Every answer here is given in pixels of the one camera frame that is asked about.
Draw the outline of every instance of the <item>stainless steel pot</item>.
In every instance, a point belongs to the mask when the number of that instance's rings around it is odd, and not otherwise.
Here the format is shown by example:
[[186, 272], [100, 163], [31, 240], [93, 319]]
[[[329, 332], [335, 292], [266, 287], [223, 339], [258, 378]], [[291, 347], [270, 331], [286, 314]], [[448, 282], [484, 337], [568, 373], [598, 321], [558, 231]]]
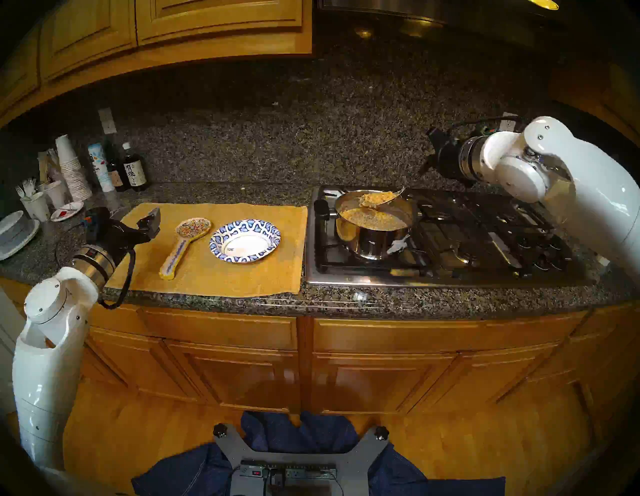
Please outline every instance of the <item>stainless steel pot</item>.
[[335, 229], [342, 242], [357, 256], [367, 260], [383, 260], [388, 257], [387, 250], [396, 239], [404, 238], [417, 219], [415, 203], [404, 198], [381, 205], [381, 212], [388, 212], [402, 220], [407, 227], [391, 231], [374, 230], [361, 227], [343, 218], [341, 213], [360, 206], [359, 199], [367, 193], [379, 193], [375, 189], [359, 189], [345, 193], [335, 201]]

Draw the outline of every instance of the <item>gas stove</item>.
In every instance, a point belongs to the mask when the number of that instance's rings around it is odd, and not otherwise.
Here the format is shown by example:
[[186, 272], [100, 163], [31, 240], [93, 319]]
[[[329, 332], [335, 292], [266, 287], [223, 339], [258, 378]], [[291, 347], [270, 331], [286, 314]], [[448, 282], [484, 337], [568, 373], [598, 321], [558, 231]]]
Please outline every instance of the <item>gas stove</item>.
[[335, 220], [315, 215], [316, 200], [333, 209], [357, 189], [315, 188], [309, 209], [305, 273], [309, 284], [348, 286], [536, 287], [588, 284], [552, 226], [529, 204], [510, 196], [411, 189], [418, 220], [407, 247], [384, 260], [351, 253], [335, 232]]

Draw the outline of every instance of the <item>denim fabric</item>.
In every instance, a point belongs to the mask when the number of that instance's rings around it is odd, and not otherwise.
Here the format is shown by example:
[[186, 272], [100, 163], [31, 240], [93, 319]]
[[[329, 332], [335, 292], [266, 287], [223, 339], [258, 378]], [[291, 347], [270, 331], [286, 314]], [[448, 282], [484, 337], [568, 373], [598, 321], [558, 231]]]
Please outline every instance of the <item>denim fabric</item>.
[[[358, 443], [345, 417], [300, 415], [295, 427], [283, 413], [244, 412], [244, 440], [255, 451], [346, 453]], [[226, 496], [231, 464], [215, 443], [165, 458], [131, 479], [140, 496]], [[369, 469], [371, 496], [504, 496], [504, 477], [478, 481], [428, 481], [391, 443]]]

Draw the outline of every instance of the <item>electrical outlet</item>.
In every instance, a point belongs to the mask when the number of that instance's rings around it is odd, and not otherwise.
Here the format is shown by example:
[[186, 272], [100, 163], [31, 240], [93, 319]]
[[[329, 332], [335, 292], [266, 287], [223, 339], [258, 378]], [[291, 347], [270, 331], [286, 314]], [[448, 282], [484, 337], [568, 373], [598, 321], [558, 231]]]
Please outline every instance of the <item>electrical outlet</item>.
[[[503, 117], [507, 117], [509, 115], [517, 115], [517, 114], [511, 114], [509, 112], [502, 112], [502, 116]], [[514, 120], [501, 120], [499, 129], [500, 129], [500, 131], [515, 132], [516, 122]]]
[[100, 116], [104, 134], [114, 134], [116, 132], [116, 123], [113, 121], [111, 109], [108, 107], [106, 109], [99, 109], [98, 115]]

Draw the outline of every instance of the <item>soy sauce bottle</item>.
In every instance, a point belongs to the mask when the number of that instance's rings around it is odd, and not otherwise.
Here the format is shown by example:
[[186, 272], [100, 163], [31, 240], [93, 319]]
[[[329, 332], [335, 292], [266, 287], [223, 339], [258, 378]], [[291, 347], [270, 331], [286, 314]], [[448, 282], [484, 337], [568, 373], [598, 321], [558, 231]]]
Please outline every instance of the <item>soy sauce bottle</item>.
[[142, 168], [142, 157], [131, 150], [131, 145], [127, 141], [122, 144], [126, 156], [122, 160], [122, 165], [127, 172], [129, 178], [129, 184], [134, 191], [143, 191], [149, 186], [149, 181], [145, 175], [145, 171]]
[[102, 149], [104, 150], [104, 157], [107, 159], [107, 171], [109, 172], [113, 186], [116, 191], [127, 191], [131, 185], [129, 184], [129, 179], [127, 178], [127, 173], [124, 170], [122, 161], [113, 148], [113, 143], [109, 140], [104, 140]]

